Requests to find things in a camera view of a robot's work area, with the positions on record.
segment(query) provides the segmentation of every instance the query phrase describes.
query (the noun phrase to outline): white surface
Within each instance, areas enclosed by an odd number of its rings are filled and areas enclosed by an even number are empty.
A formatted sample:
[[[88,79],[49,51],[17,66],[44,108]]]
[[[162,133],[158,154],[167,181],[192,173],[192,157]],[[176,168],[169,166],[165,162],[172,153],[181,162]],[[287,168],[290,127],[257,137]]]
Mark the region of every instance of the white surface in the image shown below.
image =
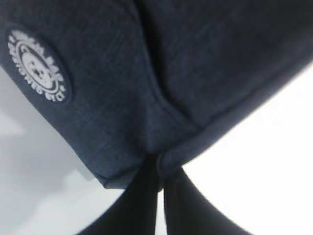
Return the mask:
[[[210,202],[256,235],[313,235],[312,74],[184,167]],[[121,192],[93,179],[0,70],[0,235],[75,234]],[[156,234],[164,235],[159,198]]]

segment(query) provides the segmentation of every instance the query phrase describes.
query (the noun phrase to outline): dark blue denim fabric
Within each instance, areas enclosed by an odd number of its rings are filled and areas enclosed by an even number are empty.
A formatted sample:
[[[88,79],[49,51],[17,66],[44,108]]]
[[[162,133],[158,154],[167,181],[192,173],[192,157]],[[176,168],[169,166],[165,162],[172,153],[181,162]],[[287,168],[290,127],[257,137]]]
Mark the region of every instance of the dark blue denim fabric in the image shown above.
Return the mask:
[[[196,157],[310,62],[312,12],[309,0],[2,0],[1,65],[105,187],[125,188],[146,157],[161,177]],[[71,102],[25,83],[11,23],[58,55]]]

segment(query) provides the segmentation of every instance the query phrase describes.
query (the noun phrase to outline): navy fabric bag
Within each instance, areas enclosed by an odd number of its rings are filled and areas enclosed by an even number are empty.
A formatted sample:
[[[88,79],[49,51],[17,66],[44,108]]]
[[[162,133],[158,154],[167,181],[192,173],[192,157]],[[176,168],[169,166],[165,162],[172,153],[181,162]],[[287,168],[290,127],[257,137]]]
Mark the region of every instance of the navy fabric bag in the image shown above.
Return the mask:
[[[245,234],[181,166],[311,61],[312,13],[309,0],[2,0],[1,66],[104,187],[127,188],[85,234],[153,234],[160,188],[169,235]]]

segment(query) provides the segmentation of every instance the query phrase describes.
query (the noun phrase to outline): white background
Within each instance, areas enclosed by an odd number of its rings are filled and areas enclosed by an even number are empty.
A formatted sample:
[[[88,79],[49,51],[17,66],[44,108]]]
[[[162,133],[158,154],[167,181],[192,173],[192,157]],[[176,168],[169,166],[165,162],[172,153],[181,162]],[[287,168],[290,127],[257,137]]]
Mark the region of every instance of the white background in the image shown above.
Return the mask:
[[[184,169],[255,235],[313,235],[313,67]],[[122,193],[105,190],[0,69],[0,235],[73,235]],[[162,194],[156,234],[165,234]]]

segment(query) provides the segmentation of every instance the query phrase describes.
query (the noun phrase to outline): circular logo patch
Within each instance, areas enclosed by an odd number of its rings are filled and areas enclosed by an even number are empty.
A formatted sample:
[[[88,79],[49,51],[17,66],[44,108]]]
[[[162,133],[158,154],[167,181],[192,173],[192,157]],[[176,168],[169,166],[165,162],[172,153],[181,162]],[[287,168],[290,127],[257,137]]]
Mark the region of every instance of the circular logo patch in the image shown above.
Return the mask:
[[[68,100],[70,90],[65,71],[47,46],[19,28],[8,31],[7,45],[12,61],[30,88],[51,102]]]

